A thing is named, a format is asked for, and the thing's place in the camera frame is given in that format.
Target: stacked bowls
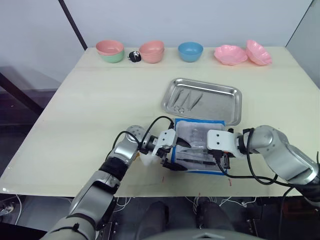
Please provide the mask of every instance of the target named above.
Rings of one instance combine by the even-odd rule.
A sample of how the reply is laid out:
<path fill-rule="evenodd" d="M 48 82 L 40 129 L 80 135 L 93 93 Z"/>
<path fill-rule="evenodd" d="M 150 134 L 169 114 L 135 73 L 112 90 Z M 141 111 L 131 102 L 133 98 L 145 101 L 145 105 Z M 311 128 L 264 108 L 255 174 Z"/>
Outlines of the stacked bowls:
<path fill-rule="evenodd" d="M 95 45 L 101 58 L 108 63 L 120 62 L 125 56 L 124 45 L 115 40 L 103 40 Z"/>
<path fill-rule="evenodd" d="M 162 41 L 149 41 L 139 48 L 143 61 L 156 64 L 162 60 L 165 52 L 165 44 Z"/>

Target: black pole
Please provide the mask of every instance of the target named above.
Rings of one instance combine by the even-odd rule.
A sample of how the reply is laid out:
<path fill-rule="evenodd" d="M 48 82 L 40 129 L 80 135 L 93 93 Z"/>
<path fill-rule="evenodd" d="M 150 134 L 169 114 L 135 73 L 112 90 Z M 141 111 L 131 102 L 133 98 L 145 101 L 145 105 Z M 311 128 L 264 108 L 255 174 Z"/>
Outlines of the black pole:
<path fill-rule="evenodd" d="M 2 73 L 0 72 L 0 87 L 6 90 L 9 94 L 14 96 L 18 101 L 24 104 L 28 109 L 32 110 L 37 115 L 40 115 L 44 110 L 35 101 L 28 97 L 23 91 L 17 88 L 12 82 L 10 82 Z"/>
<path fill-rule="evenodd" d="M 315 2 L 315 0 L 312 0 L 312 1 L 310 2 L 310 4 L 309 4 L 308 8 L 306 9 L 306 11 L 305 11 L 305 13 L 303 14 L 303 16 L 302 16 L 302 18 L 301 18 L 300 22 L 298 23 L 298 26 L 296 26 L 296 28 L 295 28 L 294 32 L 292 33 L 292 35 L 291 35 L 291 37 L 290 37 L 289 41 L 286 43 L 285 47 L 287 47 L 287 46 L 288 46 L 288 44 L 290 43 L 290 41 L 291 41 L 292 37 L 295 35 L 295 33 L 296 33 L 297 29 L 299 28 L 299 26 L 300 26 L 300 24 L 301 24 L 302 20 L 305 18 L 305 16 L 306 16 L 307 12 L 309 11 L 309 8 L 311 7 L 311 5 L 312 5 L 314 2 Z"/>
<path fill-rule="evenodd" d="M 64 14 L 65 14 L 66 18 L 68 19 L 71 27 L 73 28 L 73 31 L 74 31 L 75 35 L 79 39 L 83 49 L 86 50 L 88 48 L 87 44 L 86 44 L 84 38 L 82 37 L 79 29 L 77 28 L 77 25 L 76 25 L 74 19 L 72 18 L 71 14 L 70 14 L 70 12 L 69 12 L 69 10 L 67 8 L 67 5 L 65 4 L 65 1 L 64 0 L 58 0 L 58 1 L 59 1 L 60 5 L 61 5 L 62 10 L 64 11 Z"/>

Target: white wall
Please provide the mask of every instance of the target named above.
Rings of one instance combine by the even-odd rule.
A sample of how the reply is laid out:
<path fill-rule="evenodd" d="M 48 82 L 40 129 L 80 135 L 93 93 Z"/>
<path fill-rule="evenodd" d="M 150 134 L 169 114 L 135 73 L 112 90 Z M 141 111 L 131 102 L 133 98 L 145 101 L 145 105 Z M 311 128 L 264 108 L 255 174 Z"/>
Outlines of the white wall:
<path fill-rule="evenodd" d="M 65 0 L 88 46 L 115 39 L 137 47 L 196 41 L 285 46 L 311 0 Z"/>
<path fill-rule="evenodd" d="M 287 49 L 320 88 L 320 0 L 312 3 Z"/>
<path fill-rule="evenodd" d="M 57 0 L 0 1 L 0 72 L 19 88 L 58 88 L 83 52 Z"/>
<path fill-rule="evenodd" d="M 167 47 L 284 46 L 311 0 L 65 0 L 89 47 L 159 39 Z M 21 89 L 55 89 L 83 49 L 57 0 L 0 1 L 0 72 Z"/>

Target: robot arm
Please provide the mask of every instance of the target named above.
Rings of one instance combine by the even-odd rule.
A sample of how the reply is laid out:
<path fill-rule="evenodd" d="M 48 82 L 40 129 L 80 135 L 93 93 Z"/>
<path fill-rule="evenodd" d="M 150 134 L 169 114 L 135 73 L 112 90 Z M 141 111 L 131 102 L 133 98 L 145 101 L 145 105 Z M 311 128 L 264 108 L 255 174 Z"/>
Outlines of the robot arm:
<path fill-rule="evenodd" d="M 172 128 L 162 131 L 159 137 L 147 133 L 144 140 L 145 130 L 141 126 L 130 126 L 127 131 L 139 142 L 136 142 L 135 138 L 127 133 L 73 199 L 69 215 L 60 219 L 42 239 L 95 239 L 96 231 L 108 223 L 114 211 L 117 204 L 114 194 L 131 163 L 136 159 L 138 151 L 152 152 L 166 160 L 170 148 L 176 144 L 190 146 L 179 138 Z"/>
<path fill-rule="evenodd" d="M 245 130 L 243 134 L 209 130 L 207 148 L 232 153 L 236 158 L 244 159 L 247 157 L 249 134 L 249 130 Z M 320 207 L 319 164 L 290 145 L 285 134 L 268 125 L 259 126 L 252 133 L 249 151 L 261 154 L 271 170 L 286 182 L 301 186 L 318 186 L 312 190 L 303 187 L 296 189 L 309 203 Z"/>

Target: pink bowl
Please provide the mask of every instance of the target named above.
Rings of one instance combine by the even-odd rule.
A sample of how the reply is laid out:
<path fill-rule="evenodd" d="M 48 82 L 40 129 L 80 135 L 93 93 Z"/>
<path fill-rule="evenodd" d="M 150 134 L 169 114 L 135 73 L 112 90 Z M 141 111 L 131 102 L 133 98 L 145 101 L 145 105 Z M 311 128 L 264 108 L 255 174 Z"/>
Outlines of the pink bowl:
<path fill-rule="evenodd" d="M 163 52 L 165 44 L 162 41 L 148 41 L 139 48 L 139 53 L 143 55 L 153 55 Z"/>
<path fill-rule="evenodd" d="M 246 52 L 234 45 L 222 45 L 215 49 L 214 56 L 224 65 L 236 65 L 248 59 Z"/>
<path fill-rule="evenodd" d="M 103 56 L 113 56 L 121 53 L 125 47 L 124 45 L 115 40 L 103 40 L 95 45 L 97 52 Z"/>
<path fill-rule="evenodd" d="M 152 56 L 141 54 L 142 60 L 149 64 L 156 64 L 164 57 L 164 51 Z"/>
<path fill-rule="evenodd" d="M 246 54 L 250 60 L 258 65 L 272 64 L 270 54 L 266 49 L 254 40 L 246 41 Z"/>

